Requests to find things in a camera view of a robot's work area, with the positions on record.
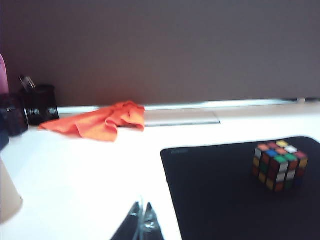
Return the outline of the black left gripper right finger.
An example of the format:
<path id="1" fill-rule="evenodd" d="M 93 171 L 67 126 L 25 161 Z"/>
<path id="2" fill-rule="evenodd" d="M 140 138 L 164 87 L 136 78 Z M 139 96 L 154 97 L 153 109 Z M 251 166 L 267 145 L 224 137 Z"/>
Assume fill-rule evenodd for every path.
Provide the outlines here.
<path id="1" fill-rule="evenodd" d="M 157 214 L 149 202 L 146 206 L 143 219 L 144 240 L 164 240 Z"/>

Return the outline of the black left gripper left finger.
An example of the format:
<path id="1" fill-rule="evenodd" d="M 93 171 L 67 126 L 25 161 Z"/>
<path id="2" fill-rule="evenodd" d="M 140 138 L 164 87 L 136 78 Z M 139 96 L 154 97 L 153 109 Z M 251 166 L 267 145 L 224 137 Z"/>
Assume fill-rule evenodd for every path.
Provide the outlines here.
<path id="1" fill-rule="evenodd" d="M 144 201 L 140 196 L 133 203 L 126 217 L 112 236 L 112 240 L 139 240 L 143 219 Z"/>

